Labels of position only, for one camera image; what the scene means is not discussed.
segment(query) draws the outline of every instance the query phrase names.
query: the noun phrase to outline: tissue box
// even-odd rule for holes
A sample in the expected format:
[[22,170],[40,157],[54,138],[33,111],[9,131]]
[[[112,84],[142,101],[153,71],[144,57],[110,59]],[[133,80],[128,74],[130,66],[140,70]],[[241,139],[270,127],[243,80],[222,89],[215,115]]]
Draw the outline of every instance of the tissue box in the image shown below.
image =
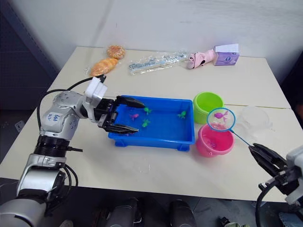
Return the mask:
[[239,57],[239,45],[215,46],[214,65],[235,65]]

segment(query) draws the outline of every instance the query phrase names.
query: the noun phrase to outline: floor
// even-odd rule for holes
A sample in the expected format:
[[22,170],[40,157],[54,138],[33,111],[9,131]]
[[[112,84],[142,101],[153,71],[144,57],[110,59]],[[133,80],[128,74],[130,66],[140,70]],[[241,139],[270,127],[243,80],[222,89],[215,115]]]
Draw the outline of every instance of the floor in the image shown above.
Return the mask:
[[[15,124],[26,123],[31,111],[0,112],[0,162],[18,135]],[[11,200],[16,194],[17,181],[0,178],[0,204]],[[218,227],[218,217],[225,216],[230,221],[241,225],[255,227],[254,207],[251,201],[232,201],[213,198],[179,196],[147,192],[126,192],[106,189],[73,188],[68,201],[53,213],[52,217],[43,218],[41,227],[58,227],[64,219],[74,221],[75,227],[91,226],[94,214],[100,208],[113,208],[121,200],[136,197],[151,197],[164,210],[168,211],[169,203],[176,199],[186,201],[194,212],[197,226]],[[263,223],[268,227],[281,227],[277,216],[279,211],[287,210],[285,203],[266,203],[262,206]]]

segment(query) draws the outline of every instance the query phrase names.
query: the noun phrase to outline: pink bucket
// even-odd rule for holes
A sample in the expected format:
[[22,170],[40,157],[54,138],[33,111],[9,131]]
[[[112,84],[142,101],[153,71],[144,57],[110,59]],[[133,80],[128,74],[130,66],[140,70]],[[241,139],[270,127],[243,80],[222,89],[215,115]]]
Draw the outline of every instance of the pink bucket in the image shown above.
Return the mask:
[[225,155],[230,152],[234,142],[230,131],[215,131],[206,124],[198,132],[196,146],[202,156],[216,157],[217,155]]

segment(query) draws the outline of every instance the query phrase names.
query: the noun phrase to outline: purple box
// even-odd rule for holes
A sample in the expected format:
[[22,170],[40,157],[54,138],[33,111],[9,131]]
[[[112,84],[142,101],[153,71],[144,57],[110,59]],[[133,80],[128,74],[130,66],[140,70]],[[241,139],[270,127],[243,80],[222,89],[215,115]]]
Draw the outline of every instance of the purple box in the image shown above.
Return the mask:
[[214,65],[235,65],[239,57],[239,53],[216,52]]

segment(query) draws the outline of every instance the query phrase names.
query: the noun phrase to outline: green toy fish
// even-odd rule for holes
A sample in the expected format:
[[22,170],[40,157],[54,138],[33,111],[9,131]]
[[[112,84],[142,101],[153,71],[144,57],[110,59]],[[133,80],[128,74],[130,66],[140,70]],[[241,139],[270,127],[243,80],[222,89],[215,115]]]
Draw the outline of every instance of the green toy fish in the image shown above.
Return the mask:
[[149,120],[147,120],[147,119],[144,119],[143,120],[143,124],[142,124],[142,127],[147,127],[147,125],[150,123],[150,121]]
[[181,114],[178,114],[178,117],[184,119],[185,115],[186,115],[186,111],[182,111]]
[[152,112],[152,110],[150,110],[148,107],[145,107],[143,110],[146,112],[146,115]]

